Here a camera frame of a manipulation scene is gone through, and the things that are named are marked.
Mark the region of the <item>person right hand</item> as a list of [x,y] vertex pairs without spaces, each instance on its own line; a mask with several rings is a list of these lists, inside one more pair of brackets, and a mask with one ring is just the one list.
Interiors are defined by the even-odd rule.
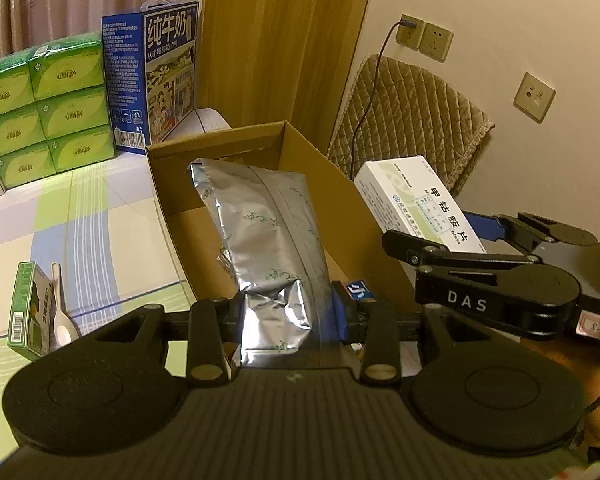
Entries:
[[[585,392],[586,403],[600,396],[600,341],[588,337],[557,338],[550,341],[533,341],[522,338],[527,348],[562,364],[576,376]],[[585,441],[600,448],[600,407],[586,416]]]

